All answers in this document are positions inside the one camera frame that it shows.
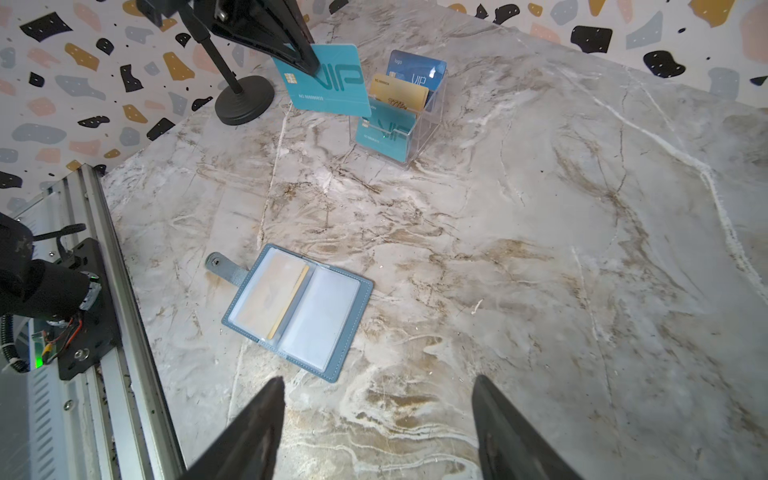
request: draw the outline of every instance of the white marble vein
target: white marble vein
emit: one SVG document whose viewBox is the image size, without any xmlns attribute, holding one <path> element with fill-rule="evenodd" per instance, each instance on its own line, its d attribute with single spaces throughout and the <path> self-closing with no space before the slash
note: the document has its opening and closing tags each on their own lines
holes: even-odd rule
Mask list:
<svg viewBox="0 0 768 480">
<path fill-rule="evenodd" d="M 105 178 L 185 458 L 272 376 L 276 478 L 479 478 L 488 375 L 585 478 L 768 474 L 768 116 L 425 2 L 352 2 L 313 30 L 449 64 L 408 170 L 344 117 L 207 106 Z M 266 242 L 375 282 L 338 383 L 223 329 Z"/>
</svg>

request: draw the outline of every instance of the round black base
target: round black base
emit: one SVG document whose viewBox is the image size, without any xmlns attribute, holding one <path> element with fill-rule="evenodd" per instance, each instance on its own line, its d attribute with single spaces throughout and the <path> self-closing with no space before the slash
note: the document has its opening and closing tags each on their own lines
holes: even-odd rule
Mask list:
<svg viewBox="0 0 768 480">
<path fill-rule="evenodd" d="M 227 86 L 216 99 L 216 115 L 227 125 L 246 124 L 270 107 L 275 89 L 269 80 L 258 75 L 240 78 L 243 93 L 235 95 Z"/>
</svg>

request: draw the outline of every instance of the teal vip card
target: teal vip card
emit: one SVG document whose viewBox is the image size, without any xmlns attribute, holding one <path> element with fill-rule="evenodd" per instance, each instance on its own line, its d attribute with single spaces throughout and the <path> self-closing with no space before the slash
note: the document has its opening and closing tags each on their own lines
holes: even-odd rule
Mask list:
<svg viewBox="0 0 768 480">
<path fill-rule="evenodd" d="M 405 163 L 409 137 L 395 130 L 410 132 L 416 123 L 416 114 L 373 98 L 370 107 L 371 115 L 358 120 L 355 141 Z"/>
<path fill-rule="evenodd" d="M 312 45 L 320 60 L 315 76 L 273 58 L 293 106 L 300 110 L 368 117 L 366 83 L 355 45 Z"/>
</svg>

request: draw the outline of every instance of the blue vip card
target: blue vip card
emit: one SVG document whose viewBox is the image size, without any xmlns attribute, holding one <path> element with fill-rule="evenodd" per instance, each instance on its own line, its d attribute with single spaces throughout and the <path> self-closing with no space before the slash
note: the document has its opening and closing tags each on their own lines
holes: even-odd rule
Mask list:
<svg viewBox="0 0 768 480">
<path fill-rule="evenodd" d="M 371 115 L 358 120 L 355 141 L 405 163 L 409 137 L 394 130 L 410 132 L 416 123 L 416 114 L 376 99 L 371 99 L 370 105 Z"/>
<path fill-rule="evenodd" d="M 312 45 L 320 68 L 314 77 L 273 58 L 293 106 L 300 110 L 368 117 L 366 83 L 355 45 Z"/>
<path fill-rule="evenodd" d="M 432 93 L 440 85 L 445 75 L 445 67 L 446 63 L 442 60 L 392 50 L 386 71 L 390 77 L 423 85 Z"/>
</svg>

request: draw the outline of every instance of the black mounting plate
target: black mounting plate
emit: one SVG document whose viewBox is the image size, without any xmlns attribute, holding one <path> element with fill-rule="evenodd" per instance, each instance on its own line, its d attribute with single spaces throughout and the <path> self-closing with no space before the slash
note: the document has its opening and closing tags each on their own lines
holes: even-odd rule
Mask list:
<svg viewBox="0 0 768 480">
<path fill-rule="evenodd" d="M 58 356 L 58 378 L 62 380 L 72 379 L 77 374 L 88 370 L 107 352 L 120 344 L 120 328 L 98 242 L 92 238 L 86 238 L 72 250 L 72 253 L 69 258 L 56 260 L 56 263 L 78 272 L 96 274 L 101 284 L 101 292 L 93 306 L 82 313 L 83 328 L 69 347 Z M 86 351 L 86 349 L 88 349 L 88 356 L 85 359 L 74 358 L 78 350 Z"/>
</svg>

